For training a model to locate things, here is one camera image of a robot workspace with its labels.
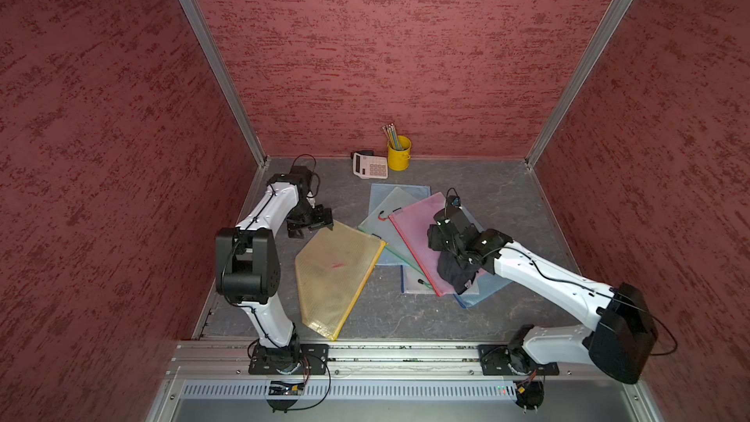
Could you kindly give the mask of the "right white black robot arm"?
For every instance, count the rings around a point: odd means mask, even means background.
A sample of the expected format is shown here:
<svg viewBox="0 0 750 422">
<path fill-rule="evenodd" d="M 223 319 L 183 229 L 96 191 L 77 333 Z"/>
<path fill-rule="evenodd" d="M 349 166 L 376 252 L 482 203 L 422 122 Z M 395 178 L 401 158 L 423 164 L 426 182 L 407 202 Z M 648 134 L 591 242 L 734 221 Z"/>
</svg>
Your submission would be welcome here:
<svg viewBox="0 0 750 422">
<path fill-rule="evenodd" d="M 485 271 L 524 286 L 578 321 L 522 326 L 503 348 L 513 373 L 527 376 L 551 363 L 577 363 L 597 367 L 620 383 L 640 380 L 658 331 L 637 287 L 612 287 L 572 273 L 503 232 L 479 231 L 459 207 L 437 211 L 428 245 L 441 254 L 437 273 L 455 291 L 464 292 Z"/>
</svg>

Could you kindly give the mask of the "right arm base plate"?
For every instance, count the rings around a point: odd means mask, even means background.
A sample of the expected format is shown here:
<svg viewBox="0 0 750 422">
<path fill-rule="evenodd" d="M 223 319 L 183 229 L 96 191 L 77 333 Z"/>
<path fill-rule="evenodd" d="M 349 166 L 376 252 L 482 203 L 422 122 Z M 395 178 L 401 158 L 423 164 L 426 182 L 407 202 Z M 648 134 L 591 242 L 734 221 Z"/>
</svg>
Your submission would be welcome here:
<svg viewBox="0 0 750 422">
<path fill-rule="evenodd" d="M 521 348 L 510 348 L 506 344 L 480 345 L 479 363 L 484 376 L 511 376 L 527 378 L 537 376 L 558 376 L 560 369 L 556 363 L 535 363 Z"/>
</svg>

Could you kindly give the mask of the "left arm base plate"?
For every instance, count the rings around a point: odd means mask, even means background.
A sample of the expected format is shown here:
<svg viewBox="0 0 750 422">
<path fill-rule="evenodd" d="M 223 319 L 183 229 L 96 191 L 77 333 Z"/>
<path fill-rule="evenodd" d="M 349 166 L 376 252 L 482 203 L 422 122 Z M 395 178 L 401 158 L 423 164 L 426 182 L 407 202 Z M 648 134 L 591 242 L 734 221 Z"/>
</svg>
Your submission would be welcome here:
<svg viewBox="0 0 750 422">
<path fill-rule="evenodd" d="M 324 375 L 330 347 L 326 344 L 300 344 L 282 349 L 256 345 L 249 354 L 250 375 Z"/>
</svg>

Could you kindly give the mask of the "yellow mesh document bag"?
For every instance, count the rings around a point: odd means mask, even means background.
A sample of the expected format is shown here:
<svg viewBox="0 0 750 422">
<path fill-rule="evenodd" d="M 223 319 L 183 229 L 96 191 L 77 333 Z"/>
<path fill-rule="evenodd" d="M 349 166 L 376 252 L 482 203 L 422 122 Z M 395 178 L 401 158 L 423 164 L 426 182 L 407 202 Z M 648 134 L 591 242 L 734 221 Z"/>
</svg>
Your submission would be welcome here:
<svg viewBox="0 0 750 422">
<path fill-rule="evenodd" d="M 302 323 L 337 340 L 385 246 L 339 222 L 319 230 L 295 258 Z"/>
</svg>

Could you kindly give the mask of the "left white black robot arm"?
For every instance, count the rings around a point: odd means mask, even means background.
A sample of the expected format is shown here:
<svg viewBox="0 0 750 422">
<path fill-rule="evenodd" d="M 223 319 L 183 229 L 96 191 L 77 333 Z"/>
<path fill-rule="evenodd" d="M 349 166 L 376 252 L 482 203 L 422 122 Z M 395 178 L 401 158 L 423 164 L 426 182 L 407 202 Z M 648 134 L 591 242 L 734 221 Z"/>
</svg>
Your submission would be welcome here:
<svg viewBox="0 0 750 422">
<path fill-rule="evenodd" d="M 303 359 L 294 322 L 280 302 L 281 266 L 275 239 L 333 228 L 332 212 L 316 204 L 313 175 L 275 175 L 258 204 L 215 238 L 217 293 L 248 316 L 258 335 L 257 355 L 269 363 L 298 365 Z"/>
</svg>

